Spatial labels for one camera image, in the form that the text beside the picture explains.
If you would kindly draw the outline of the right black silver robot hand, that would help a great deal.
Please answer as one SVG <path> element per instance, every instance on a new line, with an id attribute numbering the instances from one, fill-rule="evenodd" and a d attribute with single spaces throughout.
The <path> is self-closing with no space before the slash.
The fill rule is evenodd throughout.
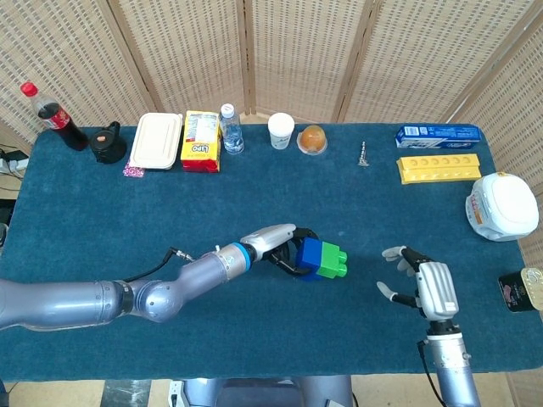
<path id="1" fill-rule="evenodd" d="M 452 320 L 459 311 L 454 283 L 449 267 L 430 259 L 407 246 L 387 248 L 382 252 L 387 262 L 399 261 L 397 270 L 413 276 L 417 283 L 414 296 L 391 290 L 384 282 L 377 282 L 380 293 L 390 302 L 418 309 L 431 322 Z"/>

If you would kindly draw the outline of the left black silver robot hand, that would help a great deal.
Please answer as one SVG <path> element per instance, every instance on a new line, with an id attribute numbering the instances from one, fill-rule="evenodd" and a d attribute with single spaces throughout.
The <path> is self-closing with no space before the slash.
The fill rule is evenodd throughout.
<path id="1" fill-rule="evenodd" d="M 259 229 L 242 237 L 240 243 L 247 249 L 252 262 L 267 260 L 291 276 L 302 277 L 308 276 L 312 270 L 289 263 L 291 258 L 289 244 L 292 243 L 300 249 L 307 237 L 317 239 L 318 235 L 309 228 L 297 227 L 295 224 L 280 224 Z"/>

